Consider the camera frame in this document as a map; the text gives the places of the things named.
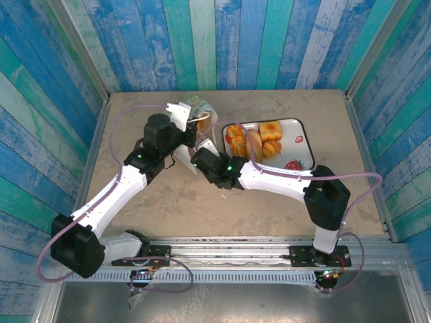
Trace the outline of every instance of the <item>blue wooden backdrop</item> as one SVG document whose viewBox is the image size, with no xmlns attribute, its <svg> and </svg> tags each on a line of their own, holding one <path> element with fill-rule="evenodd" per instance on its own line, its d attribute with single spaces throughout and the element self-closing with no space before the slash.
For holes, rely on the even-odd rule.
<svg viewBox="0 0 431 323">
<path fill-rule="evenodd" d="M 110 93 L 346 89 L 395 0 L 63 0 Z"/>
<path fill-rule="evenodd" d="M 0 322 L 31 319 L 34 265 L 72 211 L 101 106 L 47 0 L 1 0 Z"/>
<path fill-rule="evenodd" d="M 431 294 L 431 1 L 412 0 L 354 103 L 399 241 Z"/>
</svg>

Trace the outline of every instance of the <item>red strawberry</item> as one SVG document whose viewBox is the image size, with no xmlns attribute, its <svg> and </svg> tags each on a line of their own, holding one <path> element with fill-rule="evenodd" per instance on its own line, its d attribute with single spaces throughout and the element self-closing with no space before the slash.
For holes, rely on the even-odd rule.
<svg viewBox="0 0 431 323">
<path fill-rule="evenodd" d="M 301 161 L 294 159 L 289 161 L 284 168 L 287 170 L 302 170 L 302 167 Z"/>
</svg>

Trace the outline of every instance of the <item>tray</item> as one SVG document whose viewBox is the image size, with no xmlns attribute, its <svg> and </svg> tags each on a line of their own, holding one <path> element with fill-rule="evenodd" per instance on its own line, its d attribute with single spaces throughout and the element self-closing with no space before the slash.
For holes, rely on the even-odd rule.
<svg viewBox="0 0 431 323">
<path fill-rule="evenodd" d="M 256 121 L 242 123 L 246 129 L 259 129 L 259 123 L 274 121 Z M 274 158 L 263 158 L 263 165 L 295 169 L 295 170 L 311 170 L 314 168 L 314 157 L 311 152 L 304 126 L 295 118 L 279 119 L 281 128 L 283 129 L 283 137 L 279 141 L 281 143 L 281 153 Z M 226 141 L 226 128 L 223 128 L 224 149 L 229 156 L 232 156 L 230 146 Z"/>
</svg>

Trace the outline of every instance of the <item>bun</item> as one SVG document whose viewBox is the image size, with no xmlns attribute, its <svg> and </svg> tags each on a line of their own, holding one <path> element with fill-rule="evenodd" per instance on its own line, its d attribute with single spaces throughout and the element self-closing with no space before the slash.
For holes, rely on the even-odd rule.
<svg viewBox="0 0 431 323">
<path fill-rule="evenodd" d="M 255 161 L 262 164 L 262 138 L 259 133 L 253 129 L 250 129 L 248 134 L 250 135 L 253 144 L 253 155 L 255 156 Z M 245 136 L 245 148 L 247 158 L 251 159 L 251 145 L 250 141 L 248 141 L 248 136 Z"/>
</svg>

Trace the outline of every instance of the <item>cable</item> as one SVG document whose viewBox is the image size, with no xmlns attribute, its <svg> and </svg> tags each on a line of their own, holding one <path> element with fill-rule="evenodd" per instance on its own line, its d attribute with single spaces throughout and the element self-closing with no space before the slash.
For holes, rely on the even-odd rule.
<svg viewBox="0 0 431 323">
<path fill-rule="evenodd" d="M 139 274 L 138 274 L 138 275 L 132 277 L 130 284 L 131 284 L 133 289 L 138 289 L 140 291 L 155 291 L 156 293 L 165 293 L 165 294 L 181 294 L 181 293 L 185 293 L 185 292 L 189 291 L 191 289 L 191 287 L 193 286 L 193 281 L 195 280 L 193 273 L 190 270 L 190 268 L 185 263 L 183 263 L 177 259 L 174 259 L 174 258 L 167 258 L 167 257 L 162 257 L 162 256 L 147 256 L 147 257 L 123 258 L 123 260 L 133 260 L 133 261 L 136 261 L 136 260 L 169 260 L 169 261 L 173 261 L 173 262 L 176 262 L 177 264 L 181 265 L 190 274 L 190 283 L 187 285 L 187 287 L 185 287 L 183 289 L 179 289 L 178 291 L 169 291 L 166 289 L 156 289 L 156 288 L 149 288 L 149 287 L 144 287 L 144 288 L 135 287 L 135 286 L 133 286 L 133 281 L 139 276 Z"/>
</svg>

